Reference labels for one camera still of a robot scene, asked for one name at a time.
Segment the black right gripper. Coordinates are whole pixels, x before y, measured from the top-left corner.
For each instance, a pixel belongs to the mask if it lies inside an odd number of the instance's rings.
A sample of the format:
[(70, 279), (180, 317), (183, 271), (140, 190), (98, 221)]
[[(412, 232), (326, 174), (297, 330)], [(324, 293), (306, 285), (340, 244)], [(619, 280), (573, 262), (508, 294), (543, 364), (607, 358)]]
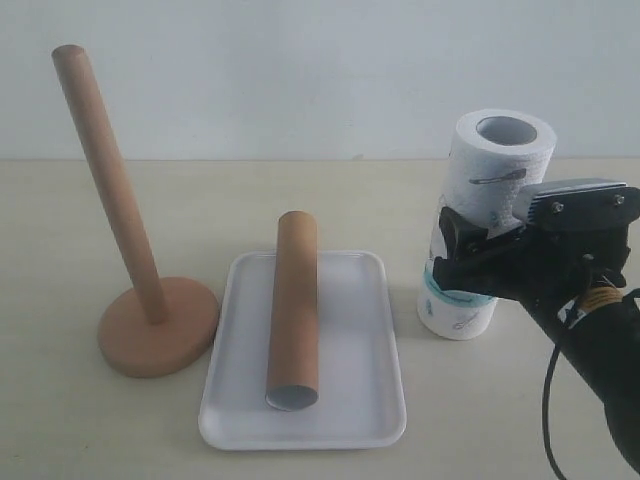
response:
[(438, 227), (445, 255), (434, 258), (432, 276), (443, 291), (528, 302), (577, 295), (588, 279), (624, 287), (629, 226), (639, 219), (639, 189), (634, 188), (629, 223), (590, 231), (545, 231), (517, 223), (491, 236), (487, 228), (443, 207)]

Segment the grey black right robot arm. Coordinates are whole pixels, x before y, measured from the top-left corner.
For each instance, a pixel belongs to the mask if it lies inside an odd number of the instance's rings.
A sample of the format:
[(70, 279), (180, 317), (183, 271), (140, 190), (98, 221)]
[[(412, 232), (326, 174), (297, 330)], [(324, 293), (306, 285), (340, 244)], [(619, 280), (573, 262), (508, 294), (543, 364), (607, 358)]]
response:
[(621, 290), (639, 190), (604, 179), (533, 184), (520, 189), (512, 214), (520, 226), (491, 237), (488, 229), (443, 208), (439, 228), (446, 254), (434, 262), (436, 285), (514, 300), (553, 341), (541, 420), (557, 478), (564, 474), (551, 449), (549, 398), (560, 356), (602, 402), (616, 448), (637, 470), (639, 292)]

